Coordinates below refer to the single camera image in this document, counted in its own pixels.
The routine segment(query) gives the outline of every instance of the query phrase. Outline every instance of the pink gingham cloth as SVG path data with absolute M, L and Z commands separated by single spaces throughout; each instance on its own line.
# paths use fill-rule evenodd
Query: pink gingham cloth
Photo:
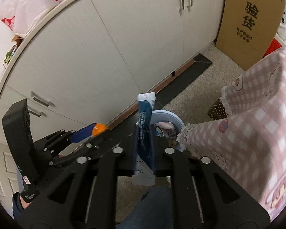
M 228 117 L 189 124 L 177 140 L 217 163 L 273 221 L 286 205 L 286 47 L 221 91 Z

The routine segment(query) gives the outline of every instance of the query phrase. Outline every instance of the black device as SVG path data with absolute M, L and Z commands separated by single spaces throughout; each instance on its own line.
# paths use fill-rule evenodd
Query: black device
M 12 156 L 30 182 L 21 196 L 34 200 L 17 220 L 23 229 L 115 228 L 117 176 L 134 174 L 137 126 L 118 146 L 106 130 L 63 158 L 44 150 L 67 145 L 61 133 L 33 143 L 26 100 L 11 106 L 3 127 Z M 264 229 L 270 224 L 268 213 L 209 158 L 185 157 L 156 136 L 154 125 L 149 136 L 154 174 L 171 177 L 174 229 Z M 95 149 L 102 152 L 97 155 Z

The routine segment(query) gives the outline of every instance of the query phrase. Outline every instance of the brown cardboard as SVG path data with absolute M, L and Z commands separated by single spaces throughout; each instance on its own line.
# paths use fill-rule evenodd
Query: brown cardboard
M 249 69 L 270 46 L 284 8 L 285 0 L 226 0 L 216 47 Z

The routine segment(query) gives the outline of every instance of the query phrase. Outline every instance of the speckled floor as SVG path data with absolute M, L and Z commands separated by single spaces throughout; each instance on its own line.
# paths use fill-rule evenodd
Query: speckled floor
M 210 121 L 207 110 L 221 96 L 220 89 L 243 73 L 243 70 L 218 50 L 214 43 L 201 53 L 213 64 L 164 107 L 178 115 L 185 124 Z M 166 178 L 157 178 L 156 185 L 169 185 L 169 183 Z M 122 221 L 150 188 L 152 187 L 132 185 L 129 177 L 119 177 L 116 221 Z

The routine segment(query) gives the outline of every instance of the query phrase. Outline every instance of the jeans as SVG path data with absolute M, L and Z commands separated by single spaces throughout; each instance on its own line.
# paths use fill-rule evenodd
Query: jeans
M 172 229 L 173 204 L 171 189 L 158 186 L 150 190 L 132 213 L 116 229 Z

